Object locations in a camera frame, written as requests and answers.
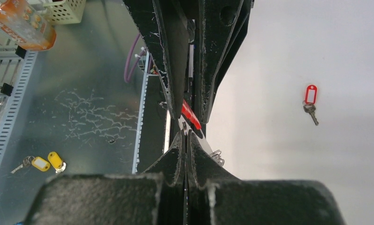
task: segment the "red key tag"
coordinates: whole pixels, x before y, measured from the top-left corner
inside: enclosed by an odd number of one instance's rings
[[[305,100],[306,104],[315,104],[317,100],[317,87],[315,85],[309,85],[305,91]]]

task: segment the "metal tabletop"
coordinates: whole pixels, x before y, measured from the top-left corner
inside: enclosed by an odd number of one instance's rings
[[[143,72],[123,80],[137,34],[127,9],[121,1],[90,0],[80,24],[56,31],[54,47],[37,55],[1,163],[0,225],[22,221],[55,175],[32,166],[11,174],[26,156],[47,159],[55,151],[67,163],[64,173],[132,172]]]

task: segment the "basket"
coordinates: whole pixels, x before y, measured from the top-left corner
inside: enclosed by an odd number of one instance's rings
[[[86,0],[63,0],[44,3],[47,9],[42,15],[52,25],[80,23],[82,21]]]

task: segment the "plastic bottle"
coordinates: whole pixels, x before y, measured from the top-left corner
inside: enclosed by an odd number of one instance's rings
[[[26,50],[48,50],[54,45],[54,28],[26,0],[2,1],[0,30]]]

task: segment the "silver key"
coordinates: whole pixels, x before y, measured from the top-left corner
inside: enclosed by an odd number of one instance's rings
[[[316,126],[318,126],[319,122],[317,120],[317,118],[315,117],[315,106],[314,104],[306,104],[303,106],[303,109],[304,109],[304,112],[310,114],[311,118],[313,119],[314,121],[314,124]]]
[[[29,167],[32,163],[32,160],[34,159],[35,157],[33,156],[27,156],[24,158],[23,160],[23,163],[21,165],[19,165],[17,168],[15,168],[13,171],[11,171],[11,173],[15,173],[19,170],[21,170],[22,168],[24,167]]]

